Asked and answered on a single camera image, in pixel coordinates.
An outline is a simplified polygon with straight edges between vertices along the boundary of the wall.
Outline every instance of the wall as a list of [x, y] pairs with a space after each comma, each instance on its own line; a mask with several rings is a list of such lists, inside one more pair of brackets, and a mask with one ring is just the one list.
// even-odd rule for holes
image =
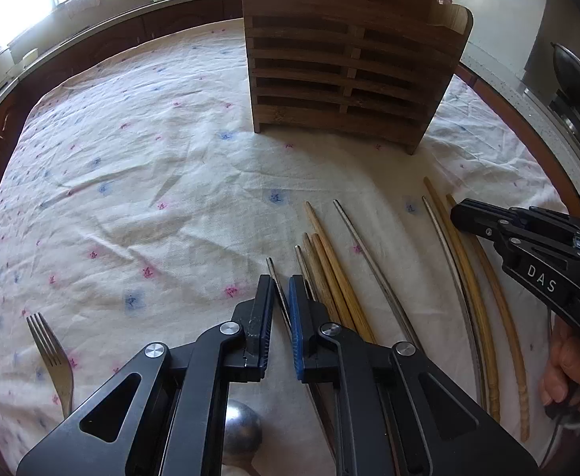
[[151, 2], [152, 0], [69, 0], [9, 43], [13, 58], [19, 61], [34, 48], [38, 48], [41, 55], [86, 28]]
[[547, 0], [542, 25], [526, 64], [524, 84], [545, 104], [559, 88], [552, 46], [561, 43], [580, 58], [580, 11], [572, 0]]
[[473, 12], [469, 42], [522, 78], [546, 0], [454, 0], [454, 3]]

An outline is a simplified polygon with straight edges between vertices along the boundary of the spoon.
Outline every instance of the spoon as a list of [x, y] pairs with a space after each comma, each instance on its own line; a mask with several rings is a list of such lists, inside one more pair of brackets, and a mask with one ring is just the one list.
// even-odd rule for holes
[[229, 399], [226, 406], [224, 449], [221, 462], [261, 476], [253, 467], [254, 454], [261, 445], [261, 419], [245, 404]]

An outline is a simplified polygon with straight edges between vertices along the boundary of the silver screw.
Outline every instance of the silver screw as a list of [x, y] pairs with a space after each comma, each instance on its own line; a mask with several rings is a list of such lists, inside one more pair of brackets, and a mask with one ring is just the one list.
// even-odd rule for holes
[[335, 324], [334, 322], [328, 322], [321, 326], [321, 333], [325, 336], [336, 336], [341, 332], [341, 326]]
[[239, 332], [239, 324], [236, 322], [225, 322], [221, 326], [219, 326], [219, 332], [224, 334], [235, 334]]
[[396, 352], [401, 356], [411, 356], [416, 352], [416, 346], [409, 342], [398, 342]]
[[148, 358], [159, 358], [164, 354], [164, 345], [161, 343], [150, 343], [145, 347], [145, 356]]

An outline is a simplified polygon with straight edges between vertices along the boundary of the table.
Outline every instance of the table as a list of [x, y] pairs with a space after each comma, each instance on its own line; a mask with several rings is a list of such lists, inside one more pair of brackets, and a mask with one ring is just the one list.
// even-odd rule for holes
[[[254, 296], [267, 255], [287, 285], [298, 273], [292, 247], [310, 230], [304, 200], [329, 232], [378, 342], [403, 336], [333, 198], [430, 358], [475, 395], [457, 296], [421, 202], [424, 175], [457, 201], [565, 211], [524, 145], [457, 77], [414, 156], [382, 140], [323, 131], [254, 134], [241, 20], [126, 50], [52, 90], [31, 111], [0, 184], [0, 449], [9, 467], [62, 419], [26, 316], [42, 312], [68, 353], [77, 406], [147, 343], [192, 342], [227, 320]], [[540, 460], [553, 427], [537, 392], [546, 308], [485, 248], [526, 358], [526, 448]], [[497, 350], [502, 425], [518, 438], [510, 350], [478, 276]], [[264, 476], [334, 473], [277, 316], [266, 378], [230, 392], [262, 417], [254, 466]]]

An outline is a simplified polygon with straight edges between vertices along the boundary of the tablecloth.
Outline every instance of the tablecloth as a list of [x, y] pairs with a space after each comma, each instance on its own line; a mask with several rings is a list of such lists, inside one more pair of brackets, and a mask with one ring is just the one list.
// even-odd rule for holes
[[[565, 211], [526, 147], [454, 77], [415, 155], [325, 131], [253, 132], [241, 20], [182, 31], [72, 77], [31, 111], [0, 184], [0, 449], [13, 470], [62, 419], [25, 317], [43, 313], [73, 367], [76, 407], [151, 341], [192, 342], [254, 296], [273, 257], [284, 284], [310, 200], [378, 342], [403, 336], [332, 199], [345, 207], [429, 357], [471, 396], [456, 292], [421, 202], [429, 175], [458, 201]], [[540, 459], [552, 433], [536, 383], [546, 308], [501, 272], [529, 375]], [[517, 385], [492, 294], [475, 263], [500, 373], [502, 425], [519, 437]], [[259, 384], [231, 397], [257, 411], [265, 475], [333, 474], [291, 343], [275, 316]]]

